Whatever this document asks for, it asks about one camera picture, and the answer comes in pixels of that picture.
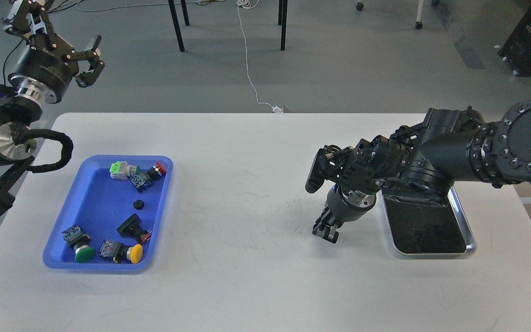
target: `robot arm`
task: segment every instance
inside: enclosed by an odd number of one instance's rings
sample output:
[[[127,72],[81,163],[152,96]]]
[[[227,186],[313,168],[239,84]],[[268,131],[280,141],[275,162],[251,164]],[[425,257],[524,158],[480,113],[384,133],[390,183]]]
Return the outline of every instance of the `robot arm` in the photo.
[[[385,198],[447,206],[455,181],[531,183],[531,100],[513,105],[499,122],[485,123],[465,111],[429,109],[422,123],[401,126],[390,138],[361,139],[355,148],[319,149],[306,182],[309,193],[328,179],[336,183],[313,227],[335,243],[336,229]]]
[[[52,0],[18,0],[13,3],[4,30],[26,41],[24,53],[8,76],[13,85],[0,84],[0,166],[12,165],[0,177],[0,216],[11,208],[15,198],[8,193],[26,170],[50,172],[67,165],[73,149],[71,139],[53,130],[31,130],[40,119],[42,105],[59,103],[75,77],[86,88],[94,84],[104,63],[97,48],[101,36],[93,38],[87,51],[76,52],[57,35],[48,19]],[[88,61],[89,69],[80,72],[78,62]],[[62,145],[59,161],[32,166],[36,138],[53,139]]]

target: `white table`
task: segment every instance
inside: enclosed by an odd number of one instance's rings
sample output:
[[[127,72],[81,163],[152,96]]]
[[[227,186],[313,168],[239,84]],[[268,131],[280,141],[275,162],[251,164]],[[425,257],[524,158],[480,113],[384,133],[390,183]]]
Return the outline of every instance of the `white table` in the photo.
[[[0,229],[0,331],[531,331],[531,222],[512,187],[458,183],[478,243],[465,259],[392,254],[379,208],[311,235],[327,183],[317,149],[390,135],[411,114],[70,113],[62,170],[30,174]],[[47,142],[36,164],[53,162]],[[152,263],[139,273],[49,269],[42,251],[95,154],[174,162]]]

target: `black chair leg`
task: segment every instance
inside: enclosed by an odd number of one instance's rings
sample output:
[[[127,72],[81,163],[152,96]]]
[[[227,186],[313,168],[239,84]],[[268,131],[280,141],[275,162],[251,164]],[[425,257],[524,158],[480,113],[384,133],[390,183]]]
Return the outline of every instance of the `black chair leg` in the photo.
[[[282,25],[282,1],[279,0],[278,3],[278,25]]]
[[[286,13],[288,13],[288,0],[282,0],[282,43],[280,51],[286,50]]]
[[[186,0],[181,0],[182,11],[183,11],[183,22],[186,23],[186,27],[190,26],[190,21],[188,19],[188,6],[186,6]]]
[[[185,48],[183,47],[182,32],[179,29],[179,21],[177,20],[177,12],[175,12],[175,3],[173,0],[169,1],[169,11],[171,11],[171,19],[173,19],[173,28],[175,28],[175,37],[177,37],[177,44],[179,45],[179,51],[183,52]]]

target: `blue tray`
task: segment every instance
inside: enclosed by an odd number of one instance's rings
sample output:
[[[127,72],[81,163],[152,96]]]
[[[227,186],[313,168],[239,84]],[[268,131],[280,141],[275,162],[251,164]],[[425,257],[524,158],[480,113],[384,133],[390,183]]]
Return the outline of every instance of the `blue tray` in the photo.
[[[148,170],[158,161],[164,166],[167,174],[155,181],[147,191],[139,193],[130,180],[120,181],[110,178],[110,165],[117,160],[137,165],[144,170]],[[162,156],[94,155],[84,160],[42,253],[44,264],[52,269],[97,271],[135,271],[148,265],[158,240],[172,169],[171,159]],[[132,205],[135,200],[142,200],[145,203],[142,210],[135,210]],[[75,262],[75,253],[63,240],[62,233],[65,229],[73,224],[80,225],[91,237],[89,245],[96,252],[106,239],[118,240],[133,246],[136,244],[134,238],[121,237],[116,232],[116,228],[133,213],[141,218],[142,229],[152,229],[149,242],[143,244],[141,262],[116,264],[97,255],[87,263]]]

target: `chair leg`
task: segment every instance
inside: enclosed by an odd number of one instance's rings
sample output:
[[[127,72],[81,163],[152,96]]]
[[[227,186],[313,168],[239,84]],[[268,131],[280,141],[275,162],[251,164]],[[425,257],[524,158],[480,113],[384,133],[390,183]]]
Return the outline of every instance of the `chair leg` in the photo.
[[[423,23],[421,23],[421,12],[423,11],[423,2],[424,0],[419,0],[419,6],[417,7],[417,21],[415,21],[415,28],[417,30],[423,27]]]
[[[286,50],[286,14],[288,13],[288,0],[282,0],[282,43],[280,51]]]
[[[183,22],[186,23],[186,27],[189,27],[190,21],[188,19],[188,6],[186,5],[186,0],[181,0],[180,2],[182,4]]]
[[[175,11],[175,3],[173,0],[168,0],[169,2],[169,11],[171,11],[171,19],[173,19],[173,28],[175,29],[175,37],[177,37],[177,44],[179,45],[179,51],[183,52],[185,48],[183,47],[182,32],[179,29],[179,21],[177,20],[177,12]]]
[[[278,25],[282,25],[282,1],[279,0],[278,2]]]

